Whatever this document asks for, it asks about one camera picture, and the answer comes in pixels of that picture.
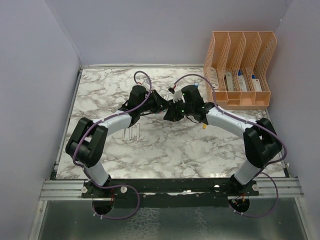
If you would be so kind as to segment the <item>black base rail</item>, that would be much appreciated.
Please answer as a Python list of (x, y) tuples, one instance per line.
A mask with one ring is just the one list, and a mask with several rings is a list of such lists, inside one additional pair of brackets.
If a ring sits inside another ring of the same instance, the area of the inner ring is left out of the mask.
[(116, 208), (223, 207), (228, 198), (258, 196), (257, 182), (236, 186), (229, 178), (132, 178), (108, 180), (102, 189), (85, 181), (82, 198)]

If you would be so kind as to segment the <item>orange file organizer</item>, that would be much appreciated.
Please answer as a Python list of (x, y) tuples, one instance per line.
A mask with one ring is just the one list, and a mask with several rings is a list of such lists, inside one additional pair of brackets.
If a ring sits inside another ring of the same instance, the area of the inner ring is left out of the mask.
[[(216, 100), (227, 110), (265, 110), (270, 105), (271, 91), (266, 74), (276, 49), (277, 39), (272, 31), (213, 31), (203, 67), (209, 79), (210, 68), (216, 69), (219, 90), (206, 85), (207, 99)], [(238, 71), (247, 83), (247, 91), (241, 91)], [(227, 91), (225, 72), (231, 72), (234, 91)], [(252, 75), (260, 80), (262, 91), (255, 91)]]

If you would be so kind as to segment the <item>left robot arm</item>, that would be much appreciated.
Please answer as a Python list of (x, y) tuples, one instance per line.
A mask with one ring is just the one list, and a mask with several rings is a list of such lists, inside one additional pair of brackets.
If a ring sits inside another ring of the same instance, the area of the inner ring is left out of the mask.
[(157, 114), (168, 106), (168, 101), (156, 90), (148, 92), (144, 86), (135, 85), (130, 91), (129, 99), (113, 115), (95, 120), (83, 117), (78, 121), (66, 144), (65, 152), (94, 182), (93, 191), (97, 196), (106, 197), (111, 190), (111, 176), (101, 161), (106, 138), (130, 128), (143, 114)]

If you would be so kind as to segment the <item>red white box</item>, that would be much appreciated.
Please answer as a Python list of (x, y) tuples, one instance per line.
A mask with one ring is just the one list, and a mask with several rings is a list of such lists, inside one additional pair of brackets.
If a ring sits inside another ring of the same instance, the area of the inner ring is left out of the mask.
[(254, 87), (254, 90), (256, 92), (261, 92), (262, 91), (261, 82), (258, 78), (256, 78), (256, 76), (254, 74), (251, 75), (251, 81), (252, 81), (252, 85)]

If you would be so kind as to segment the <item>white box in organizer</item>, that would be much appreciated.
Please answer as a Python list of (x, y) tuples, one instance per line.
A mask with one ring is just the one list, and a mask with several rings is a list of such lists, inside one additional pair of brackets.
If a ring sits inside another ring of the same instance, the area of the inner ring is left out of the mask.
[(215, 91), (218, 91), (220, 88), (219, 79), (218, 79), (218, 73), (217, 70), (214, 67), (210, 68), (209, 71), (209, 81), (211, 82), (213, 88)]

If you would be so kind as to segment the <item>blue white box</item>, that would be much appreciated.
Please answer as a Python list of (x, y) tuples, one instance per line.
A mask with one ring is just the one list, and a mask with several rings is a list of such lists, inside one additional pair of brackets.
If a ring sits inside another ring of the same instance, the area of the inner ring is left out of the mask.
[(243, 72), (241, 70), (238, 71), (237, 78), (238, 78), (240, 90), (242, 92), (247, 92), (248, 91), (247, 82), (246, 82), (245, 77), (243, 75)]

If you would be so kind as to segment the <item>aluminium frame rail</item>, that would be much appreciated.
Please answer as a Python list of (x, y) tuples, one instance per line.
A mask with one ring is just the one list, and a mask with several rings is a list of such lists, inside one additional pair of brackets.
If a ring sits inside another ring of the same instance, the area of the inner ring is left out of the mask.
[[(302, 186), (298, 178), (275, 177), (272, 179), (278, 189), (279, 198), (302, 198)], [(276, 197), (275, 186), (267, 177), (256, 180), (258, 195), (244, 195), (246, 199), (270, 199)], [(83, 180), (46, 180), (42, 185), (39, 199), (41, 201), (76, 201), (82, 197)]]

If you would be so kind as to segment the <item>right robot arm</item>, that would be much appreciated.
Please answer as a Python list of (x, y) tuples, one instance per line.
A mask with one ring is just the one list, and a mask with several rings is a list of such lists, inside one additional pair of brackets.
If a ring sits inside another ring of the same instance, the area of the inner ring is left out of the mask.
[(192, 116), (197, 122), (219, 127), (243, 139), (246, 160), (231, 176), (229, 184), (234, 195), (240, 196), (246, 192), (248, 183), (283, 149), (267, 118), (246, 120), (212, 102), (204, 102), (195, 85), (187, 85), (180, 90), (171, 87), (169, 91), (173, 99), (168, 101), (164, 120), (178, 122)]

